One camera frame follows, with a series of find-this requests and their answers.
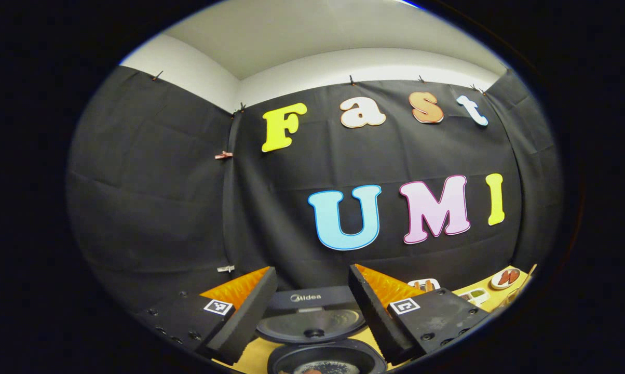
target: black pot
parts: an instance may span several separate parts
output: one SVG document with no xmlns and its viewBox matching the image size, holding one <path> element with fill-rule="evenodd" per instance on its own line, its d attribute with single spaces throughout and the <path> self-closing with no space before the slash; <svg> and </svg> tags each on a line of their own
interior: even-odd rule
<svg viewBox="0 0 625 374">
<path fill-rule="evenodd" d="M 379 374 L 386 371 L 386 362 L 371 346 L 355 339 L 284 345 L 269 357 L 269 374 L 302 374 L 309 369 L 334 374 Z"/>
</svg>

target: letter m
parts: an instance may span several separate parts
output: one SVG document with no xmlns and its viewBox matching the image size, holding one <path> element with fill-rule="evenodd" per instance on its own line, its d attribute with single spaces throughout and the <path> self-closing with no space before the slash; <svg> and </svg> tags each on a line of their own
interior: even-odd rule
<svg viewBox="0 0 625 374">
<path fill-rule="evenodd" d="M 424 221 L 435 237 L 441 234 L 447 217 L 449 224 L 444 230 L 447 235 L 460 234 L 469 230 L 465 184 L 467 184 L 467 178 L 462 175 L 446 178 L 439 201 L 423 182 L 403 184 L 400 187 L 400 194 L 407 198 L 407 205 L 410 209 L 410 232 L 405 235 L 405 243 L 415 244 L 427 239 Z"/>
</svg>

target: white wall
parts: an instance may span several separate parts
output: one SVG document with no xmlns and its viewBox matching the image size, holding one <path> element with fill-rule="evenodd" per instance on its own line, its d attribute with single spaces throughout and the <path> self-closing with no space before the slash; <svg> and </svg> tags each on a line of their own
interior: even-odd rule
<svg viewBox="0 0 625 374">
<path fill-rule="evenodd" d="M 274 66 L 239 83 L 234 106 L 257 104 L 300 90 L 355 82 L 419 79 L 487 90 L 499 76 L 467 61 L 422 50 L 346 49 Z"/>
<path fill-rule="evenodd" d="M 239 81 L 190 45 L 159 35 L 128 55 L 121 64 L 184 88 L 228 112 L 292 92 L 355 82 L 407 79 L 487 90 L 499 76 L 467 61 L 422 50 L 346 49 L 320 53 L 274 66 Z"/>
<path fill-rule="evenodd" d="M 167 35 L 158 35 L 120 63 L 184 88 L 228 112 L 234 107 L 239 79 L 199 50 Z"/>
</svg>

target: cutout letter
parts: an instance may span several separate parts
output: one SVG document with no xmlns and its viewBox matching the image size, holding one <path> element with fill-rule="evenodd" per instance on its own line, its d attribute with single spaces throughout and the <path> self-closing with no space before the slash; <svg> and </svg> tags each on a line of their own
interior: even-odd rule
<svg viewBox="0 0 625 374">
<path fill-rule="evenodd" d="M 407 198 L 407 205 L 410 209 L 410 232 L 405 235 L 405 243 L 415 244 L 427 239 L 424 220 L 435 237 L 441 234 L 447 217 L 449 224 L 444 230 L 447 235 L 460 234 L 469 230 L 465 184 L 467 184 L 467 178 L 462 175 L 446 178 L 439 201 L 423 182 L 403 184 L 400 187 L 400 194 Z"/>
<path fill-rule="evenodd" d="M 386 115 L 379 111 L 377 103 L 368 97 L 353 97 L 341 103 L 341 109 L 346 111 L 341 116 L 341 123 L 345 127 L 363 127 L 366 123 L 370 126 L 381 125 L 386 121 Z"/>
<path fill-rule="evenodd" d="M 437 98 L 430 92 L 413 92 L 410 104 L 414 107 L 414 118 L 420 123 L 438 123 L 444 119 L 444 112 L 436 105 Z"/>
<path fill-rule="evenodd" d="M 492 173 L 485 177 L 485 182 L 490 186 L 490 217 L 488 225 L 496 225 L 504 220 L 504 210 L 502 210 L 502 175 Z"/>
<path fill-rule="evenodd" d="M 474 122 L 478 123 L 481 126 L 487 126 L 488 125 L 488 120 L 479 114 L 479 112 L 477 111 L 477 104 L 476 102 L 473 102 L 472 100 L 467 99 L 467 97 L 465 95 L 460 96 L 458 99 L 455 99 L 458 104 L 462 105 L 465 107 L 465 109 L 467 109 L 467 112 L 469 112 L 469 115 L 472 117 L 472 120 L 474 120 Z"/>
<path fill-rule="evenodd" d="M 308 204 L 315 209 L 315 226 L 320 242 L 338 251 L 364 248 L 379 234 L 377 195 L 382 193 L 379 185 L 361 185 L 352 191 L 352 196 L 361 203 L 363 228 L 357 234 L 345 234 L 341 229 L 341 212 L 338 204 L 343 201 L 340 191 L 323 191 L 308 197 Z"/>
<path fill-rule="evenodd" d="M 292 144 L 292 139 L 284 135 L 284 130 L 287 129 L 290 134 L 294 134 L 298 130 L 298 117 L 296 115 L 306 114 L 307 111 L 308 108 L 305 104 L 299 102 L 264 113 L 262 118 L 267 120 L 267 141 L 262 144 L 262 152 L 274 151 Z"/>
</svg>

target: black fabric curtain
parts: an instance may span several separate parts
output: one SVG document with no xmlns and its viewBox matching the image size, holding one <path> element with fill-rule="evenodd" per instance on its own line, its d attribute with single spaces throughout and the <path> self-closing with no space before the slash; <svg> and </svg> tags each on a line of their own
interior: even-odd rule
<svg viewBox="0 0 625 374">
<path fill-rule="evenodd" d="M 424 124 L 412 92 L 430 92 L 444 112 Z M 488 120 L 478 125 L 456 99 L 465 95 Z M 378 126 L 347 128 L 339 105 L 374 100 Z M 302 102 L 292 144 L 262 152 L 263 114 Z M 514 261 L 528 270 L 550 246 L 561 187 L 547 122 L 516 76 L 486 93 L 418 81 L 371 81 L 303 90 L 223 111 L 176 85 L 119 66 L 79 121 L 71 146 L 67 198 L 78 243 L 99 280 L 132 312 L 180 291 L 202 292 L 264 266 L 280 289 L 346 284 L 360 263 L 409 282 L 433 277 L 457 289 Z M 231 158 L 214 159 L 222 151 Z M 486 176 L 503 177 L 505 219 L 488 224 Z M 466 232 L 406 244 L 401 185 L 422 181 L 440 199 L 448 177 L 467 178 Z M 363 220 L 352 190 L 379 185 L 379 234 L 364 248 L 320 242 L 308 197 L 337 190 L 341 227 Z M 217 268 L 234 265 L 231 273 Z"/>
</svg>

